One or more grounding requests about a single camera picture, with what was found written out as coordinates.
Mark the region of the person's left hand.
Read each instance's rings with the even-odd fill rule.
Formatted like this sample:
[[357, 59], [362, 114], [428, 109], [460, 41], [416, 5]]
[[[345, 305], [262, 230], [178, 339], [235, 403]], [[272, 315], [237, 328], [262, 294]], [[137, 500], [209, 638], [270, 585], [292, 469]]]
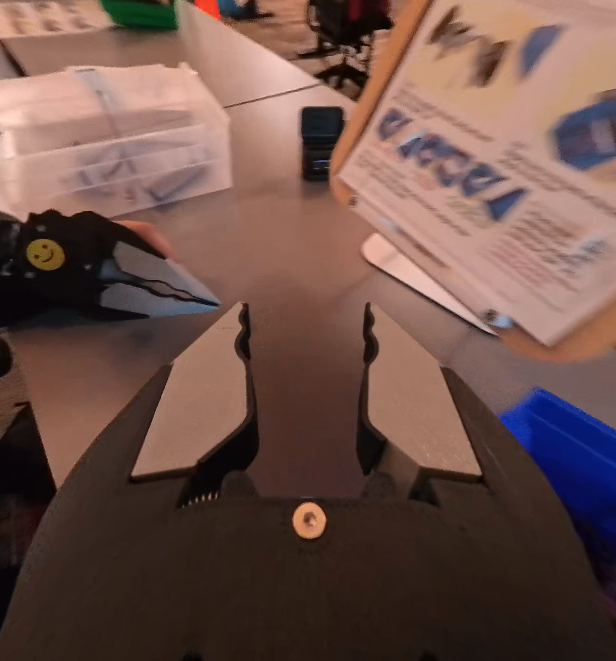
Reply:
[[175, 260], [176, 254], [173, 251], [172, 245], [160, 232], [158, 232], [154, 225], [145, 221], [134, 221], [130, 219], [120, 220], [116, 223], [129, 228], [147, 244], [152, 246], [157, 252], [162, 253], [165, 258]]

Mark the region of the clear plastic bin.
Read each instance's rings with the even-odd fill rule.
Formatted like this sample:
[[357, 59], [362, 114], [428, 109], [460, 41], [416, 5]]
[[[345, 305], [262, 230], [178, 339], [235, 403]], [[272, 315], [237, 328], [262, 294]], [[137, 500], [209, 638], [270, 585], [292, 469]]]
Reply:
[[[124, 217], [233, 186], [230, 118], [186, 63], [0, 80], [0, 137], [0, 202], [21, 220]], [[187, 169], [204, 180], [182, 199], [156, 204], [144, 190]]]

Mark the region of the printed paper sheet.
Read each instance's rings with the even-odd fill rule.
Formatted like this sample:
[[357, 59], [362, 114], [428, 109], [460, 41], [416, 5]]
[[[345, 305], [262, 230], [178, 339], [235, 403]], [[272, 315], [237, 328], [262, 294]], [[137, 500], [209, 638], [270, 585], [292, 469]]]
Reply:
[[81, 34], [114, 25], [99, 1], [0, 1], [0, 40]]

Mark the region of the green plastic bin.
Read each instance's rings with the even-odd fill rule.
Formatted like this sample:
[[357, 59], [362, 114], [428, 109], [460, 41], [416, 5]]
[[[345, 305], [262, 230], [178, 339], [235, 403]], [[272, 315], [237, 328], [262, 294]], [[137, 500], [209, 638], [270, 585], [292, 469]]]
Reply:
[[127, 29], [176, 30], [173, 1], [100, 1], [114, 24]]

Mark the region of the white stand base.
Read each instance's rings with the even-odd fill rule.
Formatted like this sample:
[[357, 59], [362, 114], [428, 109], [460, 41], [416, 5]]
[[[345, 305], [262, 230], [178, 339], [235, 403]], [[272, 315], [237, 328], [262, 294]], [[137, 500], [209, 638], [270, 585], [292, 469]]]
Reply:
[[491, 327], [484, 324], [457, 301], [446, 289], [438, 285], [425, 271], [417, 267], [381, 234], [373, 233], [362, 244], [363, 258], [372, 266], [385, 272], [414, 292], [431, 300], [433, 303], [454, 314], [469, 325], [478, 328], [490, 336], [497, 336]]

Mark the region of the person's dark clothing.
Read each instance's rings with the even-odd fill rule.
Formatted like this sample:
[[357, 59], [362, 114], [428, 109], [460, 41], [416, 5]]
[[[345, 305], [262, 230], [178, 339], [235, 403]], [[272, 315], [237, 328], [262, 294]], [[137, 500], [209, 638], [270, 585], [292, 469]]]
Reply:
[[32, 538], [56, 494], [30, 405], [0, 437], [0, 629]]

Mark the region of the blue plastic bin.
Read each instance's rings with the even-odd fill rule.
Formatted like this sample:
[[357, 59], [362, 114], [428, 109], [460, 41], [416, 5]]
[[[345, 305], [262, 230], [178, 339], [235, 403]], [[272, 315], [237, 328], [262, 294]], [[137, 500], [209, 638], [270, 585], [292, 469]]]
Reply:
[[500, 419], [568, 510], [616, 621], [616, 429], [542, 388]]

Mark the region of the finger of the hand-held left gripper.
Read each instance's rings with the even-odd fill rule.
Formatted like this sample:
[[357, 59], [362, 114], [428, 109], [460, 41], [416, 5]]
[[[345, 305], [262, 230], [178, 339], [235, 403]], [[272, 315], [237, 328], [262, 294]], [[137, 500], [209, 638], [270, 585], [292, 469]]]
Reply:
[[115, 242], [109, 247], [109, 254], [104, 255], [100, 284], [103, 286], [101, 294], [113, 284], [128, 284], [160, 295], [221, 304], [206, 285], [180, 264], [124, 242]]
[[100, 306], [146, 317], [172, 317], [212, 311], [219, 307], [219, 303], [180, 299], [174, 295], [153, 293], [143, 287], [113, 284], [100, 295]]

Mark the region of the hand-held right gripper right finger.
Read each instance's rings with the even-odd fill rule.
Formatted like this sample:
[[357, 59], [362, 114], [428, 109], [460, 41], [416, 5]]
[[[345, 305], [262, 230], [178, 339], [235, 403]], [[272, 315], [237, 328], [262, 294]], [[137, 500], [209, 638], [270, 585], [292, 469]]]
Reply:
[[364, 310], [363, 340], [356, 440], [363, 475], [481, 479], [440, 363], [372, 303]]

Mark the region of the instruction sheet on board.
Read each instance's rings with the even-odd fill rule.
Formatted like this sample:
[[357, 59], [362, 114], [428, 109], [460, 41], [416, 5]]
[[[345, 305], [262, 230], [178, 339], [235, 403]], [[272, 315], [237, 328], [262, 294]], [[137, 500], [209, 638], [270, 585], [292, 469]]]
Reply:
[[330, 187], [506, 346], [616, 349], [616, 1], [407, 1]]

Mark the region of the black office chair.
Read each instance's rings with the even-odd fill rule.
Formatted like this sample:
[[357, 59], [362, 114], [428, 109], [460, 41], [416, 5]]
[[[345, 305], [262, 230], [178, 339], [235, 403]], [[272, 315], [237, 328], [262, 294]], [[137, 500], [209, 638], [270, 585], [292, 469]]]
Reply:
[[314, 74], [337, 91], [346, 83], [359, 91], [368, 82], [375, 36], [391, 30], [390, 1], [308, 1], [305, 23], [316, 37], [315, 47], [296, 53], [297, 60], [339, 60]]

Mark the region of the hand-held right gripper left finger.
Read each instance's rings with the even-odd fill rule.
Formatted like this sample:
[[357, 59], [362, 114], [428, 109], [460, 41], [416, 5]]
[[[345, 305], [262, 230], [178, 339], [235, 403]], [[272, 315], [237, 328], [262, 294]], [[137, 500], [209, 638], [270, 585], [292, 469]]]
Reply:
[[132, 478], [246, 470], [258, 453], [250, 316], [236, 303], [171, 364]]

